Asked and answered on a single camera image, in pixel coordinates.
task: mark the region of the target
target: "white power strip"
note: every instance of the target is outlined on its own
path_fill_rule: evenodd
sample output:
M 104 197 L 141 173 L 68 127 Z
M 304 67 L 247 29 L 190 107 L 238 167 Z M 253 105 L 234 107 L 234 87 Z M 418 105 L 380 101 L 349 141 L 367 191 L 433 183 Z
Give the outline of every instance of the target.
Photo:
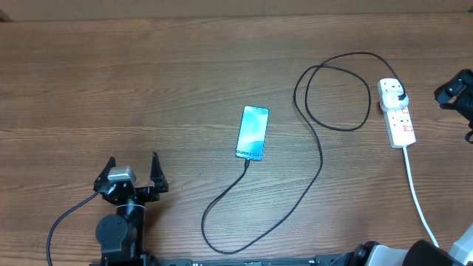
M 384 78 L 378 83 L 379 98 L 383 99 L 383 94 L 393 92 L 402 93 L 401 85 L 395 78 Z M 415 142 L 414 129 L 412 127 L 411 116 L 407 107 L 394 111 L 383 111 L 389 143 L 392 148 L 402 148 Z

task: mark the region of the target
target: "smartphone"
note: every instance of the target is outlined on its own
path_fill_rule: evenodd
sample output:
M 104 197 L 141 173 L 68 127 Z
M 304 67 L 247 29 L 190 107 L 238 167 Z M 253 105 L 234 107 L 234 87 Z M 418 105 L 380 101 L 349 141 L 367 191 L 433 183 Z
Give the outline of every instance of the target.
M 239 127 L 236 156 L 249 160 L 261 160 L 268 128 L 269 109 L 245 106 Z

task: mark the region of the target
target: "power strip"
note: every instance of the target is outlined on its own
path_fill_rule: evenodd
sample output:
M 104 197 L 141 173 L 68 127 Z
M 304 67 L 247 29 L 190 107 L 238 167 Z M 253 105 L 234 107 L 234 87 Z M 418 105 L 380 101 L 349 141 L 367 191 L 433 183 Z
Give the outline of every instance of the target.
M 383 99 L 383 94 L 392 94 L 393 92 L 402 92 L 401 84 L 397 79 L 384 78 L 379 81 L 378 93 L 380 99 Z M 414 129 L 407 107 L 394 111 L 383 111 L 383 114 L 389 143 L 392 148 L 399 149 L 415 142 Z

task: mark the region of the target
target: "blue phone screen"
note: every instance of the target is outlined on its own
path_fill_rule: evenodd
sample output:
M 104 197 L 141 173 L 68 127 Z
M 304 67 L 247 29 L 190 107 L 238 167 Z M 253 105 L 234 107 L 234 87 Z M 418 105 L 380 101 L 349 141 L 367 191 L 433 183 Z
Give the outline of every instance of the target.
M 265 147 L 269 109 L 245 106 L 239 128 L 236 156 L 250 160 L 261 160 Z

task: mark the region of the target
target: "power socket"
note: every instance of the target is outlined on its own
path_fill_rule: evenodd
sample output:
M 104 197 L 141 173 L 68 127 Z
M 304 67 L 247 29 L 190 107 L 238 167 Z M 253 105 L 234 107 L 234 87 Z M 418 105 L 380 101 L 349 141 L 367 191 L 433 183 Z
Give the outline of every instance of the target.
M 378 93 L 380 100 L 383 95 L 402 92 L 401 84 L 395 78 L 384 78 L 378 83 Z M 395 109 L 394 111 L 384 111 L 384 121 L 389 143 L 392 148 L 399 149 L 409 146 L 415 142 L 414 128 L 412 127 L 411 116 L 406 107 Z

